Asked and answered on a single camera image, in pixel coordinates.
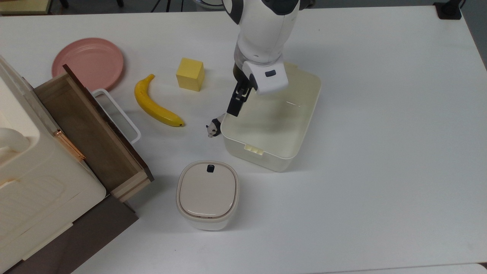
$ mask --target toy banana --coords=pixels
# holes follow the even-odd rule
[[[154,74],[151,74],[147,76],[147,78],[140,80],[135,85],[135,99],[137,100],[139,106],[145,112],[147,112],[147,114],[165,123],[166,125],[173,127],[184,126],[184,121],[179,118],[179,116],[161,107],[149,97],[149,95],[147,94],[147,90],[149,88],[149,83],[150,81],[152,81],[152,79],[154,79]]]

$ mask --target round lid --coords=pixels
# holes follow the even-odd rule
[[[226,166],[217,162],[197,163],[181,177],[179,201],[189,215],[216,218],[232,208],[236,178]]]

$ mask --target pink plate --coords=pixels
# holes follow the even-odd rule
[[[51,69],[53,77],[64,73],[67,64],[89,91],[110,89],[123,70],[123,56],[112,42],[101,38],[74,41],[56,56]]]

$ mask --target wooden block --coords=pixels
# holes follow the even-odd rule
[[[203,62],[182,58],[176,72],[176,78],[180,88],[200,91],[205,78]]]

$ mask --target plastic storage bin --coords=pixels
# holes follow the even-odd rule
[[[289,86],[278,93],[252,91],[238,117],[226,115],[221,130],[230,154],[284,171],[298,154],[321,89],[319,77],[285,63]]]
[[[106,189],[53,134],[57,125],[0,56],[0,273],[100,202]]]

